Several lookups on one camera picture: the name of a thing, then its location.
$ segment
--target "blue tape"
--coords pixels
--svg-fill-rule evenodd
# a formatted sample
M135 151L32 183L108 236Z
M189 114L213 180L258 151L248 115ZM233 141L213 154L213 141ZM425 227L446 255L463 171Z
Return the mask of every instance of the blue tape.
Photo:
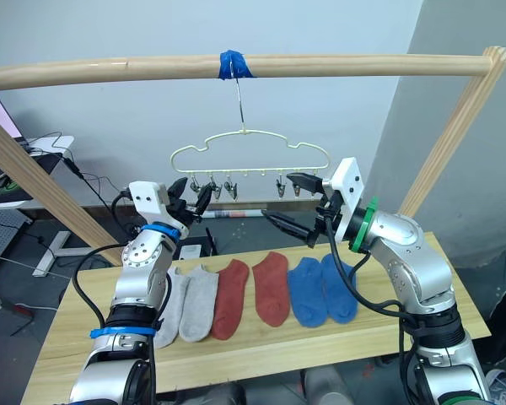
M94 329L90 332L93 339L103 335L113 333L136 333L137 335L155 336L155 329L151 327L104 327L103 329Z
M219 68L219 78L225 80L226 78L254 78L250 69L245 63L244 56L237 52L228 50L219 54L219 61L221 66ZM230 61L233 62L233 72L230 74Z
M180 240L180 231L174 228L170 228L169 226L159 225L159 224L148 224L144 225L141 230L157 230L162 234L166 234L170 239L172 239L175 243Z

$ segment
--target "monitor screen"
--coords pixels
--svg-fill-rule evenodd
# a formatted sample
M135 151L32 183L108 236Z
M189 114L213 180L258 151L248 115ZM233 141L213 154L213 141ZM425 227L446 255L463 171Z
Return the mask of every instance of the monitor screen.
M2 103L0 102L0 125L6 132L11 136L11 138L15 138L17 141L24 140L23 136L20 134L19 129L9 116L8 112L5 108L3 108Z

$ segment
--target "white stand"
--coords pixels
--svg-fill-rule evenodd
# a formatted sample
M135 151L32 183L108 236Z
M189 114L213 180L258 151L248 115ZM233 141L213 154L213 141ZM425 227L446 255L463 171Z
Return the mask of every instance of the white stand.
M43 255L40 262L37 264L36 267L38 269L34 270L32 273L34 277L45 277L58 257L85 256L93 250L91 247L62 248L70 234L71 232L68 230L61 230L57 233L49 245L49 249L47 249L45 255Z

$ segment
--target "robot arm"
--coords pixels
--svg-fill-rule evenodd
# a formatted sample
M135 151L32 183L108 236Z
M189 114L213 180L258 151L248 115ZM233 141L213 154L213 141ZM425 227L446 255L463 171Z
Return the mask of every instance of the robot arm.
M322 194L315 227L308 229L280 213L265 212L265 216L309 247L320 234L326 234L334 242L348 240L353 251L369 251L382 264L413 324L403 322L418 360L415 376L419 403L442 405L465 397L488 400L471 338L457 311L449 264L424 240L416 221L378 211L376 202L366 208L358 206L363 184L354 158L344 159L329 179L304 173L288 178Z
M212 194L204 186L190 208L180 199L186 182L180 179L168 190L148 181L130 184L135 208L147 224L122 252L110 314L90 333L94 346L71 391L71 404L153 405L153 335L170 292L170 286L165 288L167 270L176 243L200 220Z

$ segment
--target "wooden pole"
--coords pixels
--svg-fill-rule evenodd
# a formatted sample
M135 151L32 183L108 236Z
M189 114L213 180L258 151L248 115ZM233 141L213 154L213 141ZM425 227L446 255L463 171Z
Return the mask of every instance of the wooden pole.
M486 56L457 55L245 55L259 78L336 76L483 76ZM158 80L217 78L219 55L116 57L0 67L0 90L29 87Z
M442 135L431 149L399 208L403 215L413 217L416 214L506 68L506 48L490 46L483 55L491 59L491 71L481 78L472 78L466 86Z
M117 243L41 169L1 126L0 168L94 249ZM121 255L117 249L103 251L101 255L115 266L121 265Z

